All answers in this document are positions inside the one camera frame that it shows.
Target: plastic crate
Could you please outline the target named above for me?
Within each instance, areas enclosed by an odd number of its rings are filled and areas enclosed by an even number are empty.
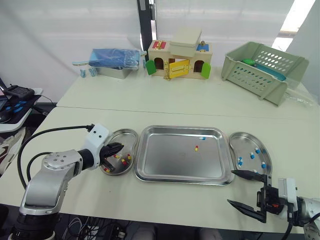
[[[284,81],[254,66],[241,62],[252,59],[257,64],[286,77]],[[222,80],[229,80],[259,96],[280,105],[287,88],[295,89],[300,83],[309,61],[261,43],[248,42],[227,53],[222,68]]]

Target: yellow door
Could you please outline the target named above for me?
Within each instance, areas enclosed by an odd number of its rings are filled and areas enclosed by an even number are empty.
[[[189,72],[189,60],[169,63],[169,77],[171,79],[186,75]]]

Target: laptop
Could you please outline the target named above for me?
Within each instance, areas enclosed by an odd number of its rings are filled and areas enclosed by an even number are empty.
[[[4,105],[6,105],[7,101],[8,101],[8,97],[4,94],[3,88],[0,87],[0,111],[2,110]]]

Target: wooden toy house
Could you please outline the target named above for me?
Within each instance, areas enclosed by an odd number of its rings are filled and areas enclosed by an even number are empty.
[[[181,28],[171,41],[153,40],[145,67],[149,75],[207,79],[211,70],[212,44],[200,41],[201,29]]]

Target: stainless steel tray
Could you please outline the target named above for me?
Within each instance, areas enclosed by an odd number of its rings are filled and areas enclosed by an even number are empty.
[[[271,175],[272,162],[269,153],[263,143],[255,136],[247,132],[235,132],[229,138],[230,148],[233,151],[234,165],[238,170],[257,171],[259,174]],[[238,159],[242,158],[242,166],[238,165]]]
[[[138,134],[132,129],[120,129],[115,131],[111,140],[108,143],[121,143],[124,145],[123,149],[115,156],[108,157],[108,162],[115,168],[112,172],[107,172],[106,166],[101,165],[100,169],[107,175],[118,176],[127,173],[134,164],[135,153],[138,143]]]
[[[134,164],[143,181],[206,185],[231,183],[233,169],[226,136],[211,127],[148,126]]]

